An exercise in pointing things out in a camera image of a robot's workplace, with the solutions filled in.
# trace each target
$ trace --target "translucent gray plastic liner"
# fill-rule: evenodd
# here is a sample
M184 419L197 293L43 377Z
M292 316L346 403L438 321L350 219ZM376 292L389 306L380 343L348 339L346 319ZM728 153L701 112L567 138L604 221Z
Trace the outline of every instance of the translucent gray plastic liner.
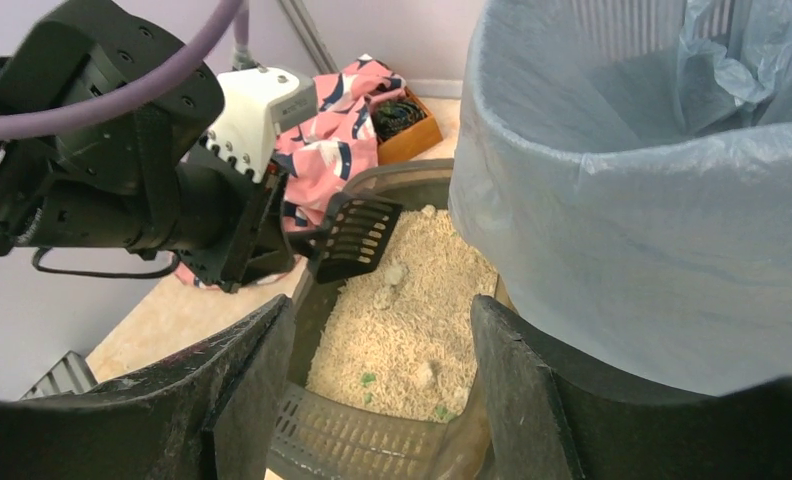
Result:
M529 322L696 392L792 374L792 1L490 0L461 123L456 228Z

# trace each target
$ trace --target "beige tile floor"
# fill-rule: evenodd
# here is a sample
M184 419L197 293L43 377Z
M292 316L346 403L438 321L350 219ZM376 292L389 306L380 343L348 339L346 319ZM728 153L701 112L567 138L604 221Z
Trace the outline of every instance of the beige tile floor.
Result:
M444 140L415 160L451 158L460 128L460 101L424 98ZM236 295L199 290L167 277L128 314L88 356L101 382L150 365L228 327L278 294L292 296L304 262L272 285L247 288ZM267 472L266 479L280 478Z

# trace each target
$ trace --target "wall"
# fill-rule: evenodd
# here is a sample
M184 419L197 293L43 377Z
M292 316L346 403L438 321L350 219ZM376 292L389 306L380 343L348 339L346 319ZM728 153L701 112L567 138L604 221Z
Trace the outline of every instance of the wall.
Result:
M339 68L363 53L420 95L460 97L467 48L485 0L306 0Z
M57 0L0 0L0 55L22 40L37 18ZM132 14L147 18L188 41L214 8L205 0L118 0ZM253 2L251 40L257 58L306 74L313 63L280 7ZM231 38L226 35L208 63L226 69ZM89 351L149 292L154 283L93 280L45 275L29 265L30 251L0 258L0 398L13 400L33 385L67 350ZM124 252L57 252L47 261L67 268L126 271L155 269Z

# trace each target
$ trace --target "black slotted scoop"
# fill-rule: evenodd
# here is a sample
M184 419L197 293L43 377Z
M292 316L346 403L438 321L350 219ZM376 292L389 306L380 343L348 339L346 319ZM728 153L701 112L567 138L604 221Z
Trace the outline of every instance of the black slotted scoop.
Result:
M312 231L288 233L293 249L308 258L317 283L372 273L381 263L403 206L367 192L338 192L325 219Z

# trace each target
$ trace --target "brown plastic tray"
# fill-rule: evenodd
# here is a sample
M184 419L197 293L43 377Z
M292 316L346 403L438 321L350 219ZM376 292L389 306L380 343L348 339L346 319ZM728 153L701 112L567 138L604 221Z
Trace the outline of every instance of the brown plastic tray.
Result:
M345 190L371 190L405 205L448 208L453 160L426 160L368 170ZM305 390L308 371L345 282L317 284L306 272L293 295L296 339L268 466L285 480L473 479L484 475L490 429L484 390L473 382L463 414L448 424L366 412ZM496 298L508 304L497 281Z

